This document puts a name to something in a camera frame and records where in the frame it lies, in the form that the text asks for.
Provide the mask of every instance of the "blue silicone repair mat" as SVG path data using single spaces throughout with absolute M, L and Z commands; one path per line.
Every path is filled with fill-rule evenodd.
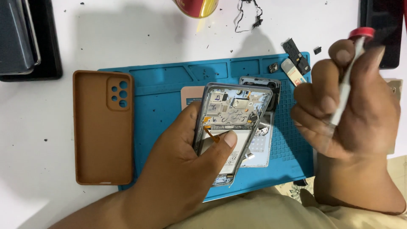
M 309 53 L 302 53 L 309 63 Z M 241 76 L 278 79 L 282 83 L 274 121 L 269 166 L 240 168 L 233 184 L 209 190 L 205 201 L 232 196 L 313 176 L 312 147 L 299 134 L 290 118 L 294 85 L 280 68 L 270 74 L 269 65 L 281 63 L 287 54 L 216 59 L 195 62 L 106 68 L 100 71 L 130 73 L 135 81 L 134 184 L 159 135 L 181 112 L 181 88 L 209 82 L 238 84 Z M 311 73 L 304 78 L 310 81 Z

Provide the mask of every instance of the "brown phone case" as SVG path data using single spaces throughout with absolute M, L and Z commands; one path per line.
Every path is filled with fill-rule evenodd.
M 133 179 L 133 77 L 75 71 L 73 100 L 77 183 L 129 184 Z

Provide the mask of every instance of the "white table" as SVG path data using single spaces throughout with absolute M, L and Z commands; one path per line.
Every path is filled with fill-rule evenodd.
M 0 83 L 0 228 L 47 228 L 117 191 L 117 186 L 80 186 L 75 181 L 75 70 L 278 54 L 284 53 L 280 44 L 289 37 L 311 54 L 312 66 L 328 58 L 329 46 L 358 25 L 354 0 L 329 0 L 327 5 L 326 0 L 257 2 L 263 24 L 235 33 L 236 0 L 221 0 L 204 19 L 184 15 L 172 0 L 54 0 L 62 79 Z M 314 55 L 318 46 L 322 53 Z M 404 29 L 400 63 L 406 61 Z M 401 65 L 382 74 L 407 79 L 406 71 Z M 406 154 L 406 92 L 401 106 L 391 157 Z

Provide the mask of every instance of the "hand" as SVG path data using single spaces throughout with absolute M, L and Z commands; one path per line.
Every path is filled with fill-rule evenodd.
M 192 148 L 200 102 L 185 108 L 154 144 L 136 184 L 129 189 L 130 216 L 143 228 L 163 228 L 190 216 L 202 203 L 237 142 L 229 131 L 201 156 Z
M 315 64 L 312 83 L 294 90 L 297 104 L 291 117 L 304 138 L 331 158 L 386 155 L 394 150 L 400 119 L 400 105 L 379 74 L 384 47 L 366 51 L 352 68 L 351 92 L 327 150 L 322 150 L 332 134 L 327 123 L 339 104 L 339 78 L 354 57 L 350 40 L 340 40 L 329 48 L 331 59 Z

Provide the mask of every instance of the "red tin can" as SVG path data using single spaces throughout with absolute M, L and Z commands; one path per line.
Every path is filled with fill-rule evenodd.
M 208 17 L 218 6 L 219 0 L 176 0 L 179 9 L 193 18 Z

